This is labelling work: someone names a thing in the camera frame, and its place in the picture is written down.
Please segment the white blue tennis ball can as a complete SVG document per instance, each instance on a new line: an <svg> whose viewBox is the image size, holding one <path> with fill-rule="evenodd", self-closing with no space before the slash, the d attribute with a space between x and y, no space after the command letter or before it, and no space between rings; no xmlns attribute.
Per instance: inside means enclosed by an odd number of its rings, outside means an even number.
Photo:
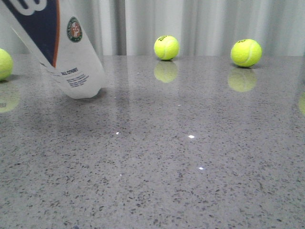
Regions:
<svg viewBox="0 0 305 229"><path fill-rule="evenodd" d="M66 95L98 94L103 66L69 1L2 0L0 13Z"/></svg>

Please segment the centre yellow tennis ball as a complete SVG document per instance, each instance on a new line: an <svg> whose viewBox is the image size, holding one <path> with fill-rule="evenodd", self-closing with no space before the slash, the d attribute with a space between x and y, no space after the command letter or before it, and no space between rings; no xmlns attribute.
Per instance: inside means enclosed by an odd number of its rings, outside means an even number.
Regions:
<svg viewBox="0 0 305 229"><path fill-rule="evenodd" d="M154 52L161 60L171 60L178 55L178 40L170 35L160 36L154 43Z"/></svg>

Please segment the right yellow tennis ball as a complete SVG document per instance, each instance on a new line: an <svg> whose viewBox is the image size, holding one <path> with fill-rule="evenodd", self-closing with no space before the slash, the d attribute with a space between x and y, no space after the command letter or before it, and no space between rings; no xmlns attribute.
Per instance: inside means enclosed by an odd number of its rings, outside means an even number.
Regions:
<svg viewBox="0 0 305 229"><path fill-rule="evenodd" d="M231 49L231 59L240 67L251 67L258 63L262 57L263 49L252 39L239 40Z"/></svg>

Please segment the far-left yellow tennis ball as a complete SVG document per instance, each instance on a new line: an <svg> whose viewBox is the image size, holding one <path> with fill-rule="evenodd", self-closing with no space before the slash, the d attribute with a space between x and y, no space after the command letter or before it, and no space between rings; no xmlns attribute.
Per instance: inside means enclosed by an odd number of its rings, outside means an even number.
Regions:
<svg viewBox="0 0 305 229"><path fill-rule="evenodd" d="M11 55L1 49L0 50L0 80L4 81L6 78L8 78L13 69L13 59Z"/></svg>

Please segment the grey pleated curtain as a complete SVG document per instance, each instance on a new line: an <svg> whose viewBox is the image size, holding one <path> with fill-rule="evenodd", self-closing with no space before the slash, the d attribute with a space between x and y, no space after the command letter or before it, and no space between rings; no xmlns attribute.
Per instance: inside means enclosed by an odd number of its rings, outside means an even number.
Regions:
<svg viewBox="0 0 305 229"><path fill-rule="evenodd" d="M304 56L302 0L72 0L94 49L104 55L150 55L161 35L181 56L221 56L250 38L267 56Z"/></svg>

